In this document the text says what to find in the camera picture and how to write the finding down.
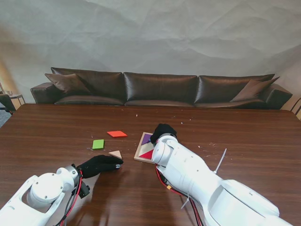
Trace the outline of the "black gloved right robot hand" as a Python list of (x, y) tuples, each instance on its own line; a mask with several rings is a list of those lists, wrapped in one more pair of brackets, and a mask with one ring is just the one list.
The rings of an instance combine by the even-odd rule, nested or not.
[(154, 133), (150, 137), (150, 142), (152, 144), (156, 143), (156, 141), (163, 135), (168, 134), (169, 136), (173, 136), (177, 138), (177, 132), (169, 125), (160, 123), (154, 130)]

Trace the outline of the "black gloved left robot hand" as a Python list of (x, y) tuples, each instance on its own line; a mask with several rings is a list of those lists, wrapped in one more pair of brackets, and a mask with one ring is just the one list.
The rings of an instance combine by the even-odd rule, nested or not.
[(102, 172), (117, 170), (123, 163), (122, 159), (114, 156), (98, 155), (76, 168), (82, 172), (83, 179), (86, 179), (97, 176)]

